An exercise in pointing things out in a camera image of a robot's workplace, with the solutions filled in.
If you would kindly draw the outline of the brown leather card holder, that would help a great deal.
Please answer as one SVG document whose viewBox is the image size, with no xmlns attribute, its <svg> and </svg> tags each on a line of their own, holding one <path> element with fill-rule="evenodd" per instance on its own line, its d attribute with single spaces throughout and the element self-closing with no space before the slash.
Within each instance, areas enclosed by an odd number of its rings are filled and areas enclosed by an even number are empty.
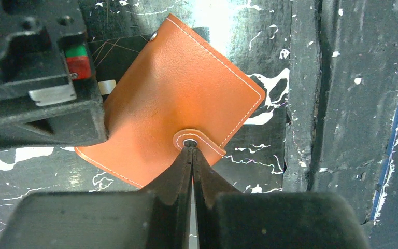
<svg viewBox="0 0 398 249">
<path fill-rule="evenodd" d="M 175 15 L 168 15 L 104 102 L 107 141 L 75 152 L 138 188 L 192 140 L 209 164 L 265 91 Z"/>
</svg>

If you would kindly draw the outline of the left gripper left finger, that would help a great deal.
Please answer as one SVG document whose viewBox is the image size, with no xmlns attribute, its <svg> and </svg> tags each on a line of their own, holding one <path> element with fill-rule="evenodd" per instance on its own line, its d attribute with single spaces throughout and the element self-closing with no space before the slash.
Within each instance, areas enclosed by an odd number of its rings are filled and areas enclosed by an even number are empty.
<svg viewBox="0 0 398 249">
<path fill-rule="evenodd" d="M 187 248 L 192 147 L 132 192 L 36 193 L 13 212 L 0 248 Z"/>
</svg>

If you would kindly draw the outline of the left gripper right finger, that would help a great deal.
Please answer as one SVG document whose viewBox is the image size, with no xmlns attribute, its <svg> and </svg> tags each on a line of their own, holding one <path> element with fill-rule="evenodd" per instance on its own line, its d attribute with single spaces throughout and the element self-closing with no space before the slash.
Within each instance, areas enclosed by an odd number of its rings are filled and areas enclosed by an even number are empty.
<svg viewBox="0 0 398 249">
<path fill-rule="evenodd" d="M 192 150 L 200 248 L 369 248 L 347 201 L 331 192 L 242 193 Z"/>
</svg>

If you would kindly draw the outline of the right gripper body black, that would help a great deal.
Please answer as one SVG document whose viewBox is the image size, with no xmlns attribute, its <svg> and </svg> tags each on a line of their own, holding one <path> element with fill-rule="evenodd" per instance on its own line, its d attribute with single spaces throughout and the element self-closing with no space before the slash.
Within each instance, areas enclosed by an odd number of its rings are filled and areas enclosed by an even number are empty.
<svg viewBox="0 0 398 249">
<path fill-rule="evenodd" d="M 0 1 L 0 150 L 107 139 L 77 1 Z"/>
</svg>

